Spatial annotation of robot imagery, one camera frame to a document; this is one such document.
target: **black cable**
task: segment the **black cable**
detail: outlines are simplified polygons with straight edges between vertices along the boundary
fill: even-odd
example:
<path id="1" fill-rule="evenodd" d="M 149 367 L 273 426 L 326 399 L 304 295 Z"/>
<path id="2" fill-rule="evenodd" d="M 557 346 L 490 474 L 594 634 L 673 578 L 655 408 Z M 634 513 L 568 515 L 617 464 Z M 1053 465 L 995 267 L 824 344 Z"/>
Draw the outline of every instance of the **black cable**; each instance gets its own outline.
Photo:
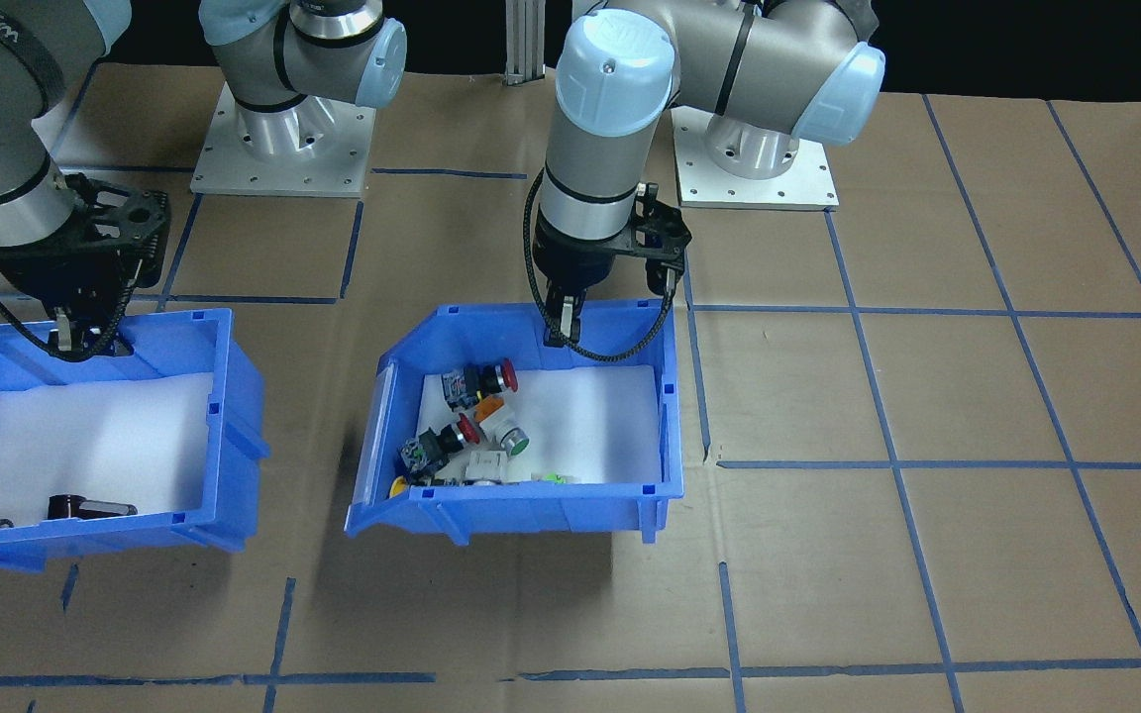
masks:
<path id="1" fill-rule="evenodd" d="M 17 319 L 17 316 L 13 315 L 8 310 L 8 306 L 0 301 L 0 315 L 3 315 L 3 319 L 8 321 L 8 324 L 13 325 L 15 330 L 18 331 L 19 337 L 26 338 L 29 342 L 33 343 L 34 347 L 47 353 L 47 356 L 55 357 L 56 359 L 78 364 L 95 357 L 96 354 L 100 354 L 107 350 L 110 343 L 113 343 L 113 339 L 118 338 L 116 329 L 121 325 L 122 317 L 126 316 L 126 308 L 128 303 L 131 302 L 131 294 L 135 293 L 135 278 L 131 278 L 126 287 L 122 289 L 122 294 L 118 298 L 116 307 L 113 310 L 113 318 L 108 321 L 108 327 L 100 332 L 99 339 L 95 340 L 90 347 L 82 349 L 81 351 L 62 351 L 51 347 L 51 345 L 38 339 L 32 331 L 29 331 L 24 326 L 23 322 Z"/>
<path id="2" fill-rule="evenodd" d="M 657 337 L 657 333 L 663 330 L 663 322 L 666 321 L 666 313 L 672 310 L 672 301 L 674 294 L 671 290 L 666 290 L 663 294 L 663 303 L 657 313 L 657 318 L 654 319 L 654 324 L 650 330 L 634 347 L 629 349 L 629 351 L 621 351 L 618 354 L 597 354 L 596 351 L 589 351 L 584 347 L 580 347 L 578 342 L 572 341 L 566 334 L 561 333 L 557 324 L 553 324 L 552 317 L 549 316 L 549 311 L 544 308 L 544 299 L 540 297 L 540 284 L 535 279 L 535 262 L 531 258 L 531 208 L 535 205 L 535 193 L 540 189 L 540 183 L 544 180 L 544 169 L 540 169 L 540 172 L 535 175 L 535 180 L 531 183 L 531 191 L 526 194 L 526 206 L 521 210 L 521 256 L 525 258 L 526 262 L 526 279 L 529 282 L 531 286 L 531 298 L 535 301 L 535 307 L 540 310 L 540 316 L 544 319 L 544 327 L 549 329 L 549 333 L 553 338 L 559 339 L 566 343 L 568 348 L 581 357 L 586 357 L 593 362 L 622 362 L 629 359 L 630 357 L 637 356 L 640 350 L 646 349 Z"/>

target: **light blue joint cap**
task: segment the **light blue joint cap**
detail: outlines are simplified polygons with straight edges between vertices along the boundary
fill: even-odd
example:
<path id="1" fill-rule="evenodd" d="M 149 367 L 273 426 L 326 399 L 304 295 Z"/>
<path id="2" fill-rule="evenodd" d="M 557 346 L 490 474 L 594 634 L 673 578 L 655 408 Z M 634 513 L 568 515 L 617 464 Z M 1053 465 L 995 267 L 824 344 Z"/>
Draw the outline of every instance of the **light blue joint cap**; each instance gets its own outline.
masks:
<path id="1" fill-rule="evenodd" d="M 131 26 L 131 0 L 86 0 L 87 11 L 104 35 L 104 54 L 113 50 L 116 38 Z"/>
<path id="2" fill-rule="evenodd" d="M 230 44 L 272 22 L 286 0 L 200 0 L 200 29 L 210 47 Z"/>
<path id="3" fill-rule="evenodd" d="M 654 19 L 629 10 L 594 10 L 567 32 L 558 59 L 558 105 L 589 133 L 634 133 L 666 108 L 673 66 L 672 38 Z"/>
<path id="4" fill-rule="evenodd" d="M 386 18 L 381 32 L 372 40 L 367 66 L 358 78 L 355 104 L 358 107 L 381 108 L 389 104 L 403 82 L 403 66 L 408 58 L 408 33 L 403 23 Z"/>
<path id="5" fill-rule="evenodd" d="M 856 139 L 879 99 L 884 67 L 883 52 L 859 41 L 807 105 L 792 136 L 832 146 Z"/>

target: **orange component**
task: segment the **orange component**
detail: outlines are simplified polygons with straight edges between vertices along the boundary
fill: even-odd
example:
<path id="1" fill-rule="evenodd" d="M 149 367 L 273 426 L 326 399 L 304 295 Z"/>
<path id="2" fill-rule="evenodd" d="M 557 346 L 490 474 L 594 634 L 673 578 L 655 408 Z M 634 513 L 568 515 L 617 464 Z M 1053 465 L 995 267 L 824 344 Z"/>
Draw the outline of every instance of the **orange component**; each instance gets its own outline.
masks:
<path id="1" fill-rule="evenodd" d="M 495 411 L 500 411 L 501 406 L 504 405 L 504 400 L 497 396 L 488 396 L 478 403 L 478 410 L 475 410 L 475 420 L 482 421 L 486 416 L 494 414 Z"/>

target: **blue storage bin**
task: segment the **blue storage bin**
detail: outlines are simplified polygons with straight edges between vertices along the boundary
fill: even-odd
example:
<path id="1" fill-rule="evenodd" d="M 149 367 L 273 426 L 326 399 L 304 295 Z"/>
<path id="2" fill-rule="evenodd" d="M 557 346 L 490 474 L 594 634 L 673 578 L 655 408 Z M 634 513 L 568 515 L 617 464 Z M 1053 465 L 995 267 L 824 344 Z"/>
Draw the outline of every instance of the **blue storage bin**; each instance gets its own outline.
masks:
<path id="1" fill-rule="evenodd" d="M 598 351 L 625 349 L 647 333 L 658 311 L 657 300 L 588 302 L 584 345 Z M 666 524 L 669 501 L 685 495 L 672 315 L 646 349 L 615 364 L 547 348 L 543 333 L 533 303 L 445 306 L 381 357 L 346 534 L 356 536 L 372 525 L 386 524 L 412 533 L 443 533 L 461 545 L 475 533 L 542 530 L 639 530 L 644 542 L 654 542 Z M 422 394 L 429 388 L 427 375 L 504 357 L 519 373 L 650 366 L 659 429 L 657 472 L 625 473 L 628 483 L 411 487 L 388 497 L 397 477 L 398 447 L 416 435 Z"/>
<path id="2" fill-rule="evenodd" d="M 27 325 L 46 339 L 50 322 Z M 163 382 L 167 378 L 209 374 L 202 383 L 212 383 L 205 414 L 187 415 L 204 424 L 204 473 L 189 473 L 200 493 L 185 500 L 195 507 L 173 511 L 141 511 L 140 515 L 98 520 L 41 520 L 25 527 L 0 529 L 0 568 L 40 573 L 50 557 L 71 557 L 118 552 L 132 546 L 203 544 L 228 552 L 244 549 L 244 540 L 258 525 L 259 460 L 268 455 L 262 440 L 262 378 L 232 341 L 232 311 L 164 311 L 157 315 L 128 316 L 122 333 L 135 347 L 132 356 L 97 356 L 70 364 L 47 356 L 19 337 L 10 325 L 0 325 L 1 392 L 26 392 L 41 386 L 72 387 L 92 382 Z M 154 388 L 139 383 L 132 388 Z M 129 384 L 100 384 L 108 389 Z M 44 392 L 40 389 L 35 394 Z M 91 430 L 99 429 L 99 416 L 90 415 Z M 199 452 L 195 462 L 200 462 Z M 56 464 L 49 464 L 54 469 Z M 19 473 L 19 483 L 27 486 Z M 113 500 L 100 497 L 99 500 Z"/>

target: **mounting plate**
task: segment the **mounting plate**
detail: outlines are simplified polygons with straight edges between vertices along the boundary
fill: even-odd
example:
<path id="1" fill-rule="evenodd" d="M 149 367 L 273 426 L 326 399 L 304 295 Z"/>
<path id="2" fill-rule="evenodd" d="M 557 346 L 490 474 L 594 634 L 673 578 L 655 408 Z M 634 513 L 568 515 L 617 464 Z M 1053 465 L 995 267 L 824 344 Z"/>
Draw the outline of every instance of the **mounting plate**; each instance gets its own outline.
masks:
<path id="1" fill-rule="evenodd" d="M 311 145 L 309 156 L 272 163 L 254 156 L 241 140 L 236 100 L 222 86 L 192 177 L 193 193 L 362 198 L 377 110 L 323 102 L 337 119 L 334 128 Z"/>
<path id="2" fill-rule="evenodd" d="M 801 140 L 795 161 L 779 177 L 744 179 L 711 160 L 702 137 L 711 113 L 701 108 L 672 108 L 675 137 L 675 175 L 682 208 L 756 208 L 770 211 L 824 211 L 837 206 L 837 192 L 825 147 Z"/>

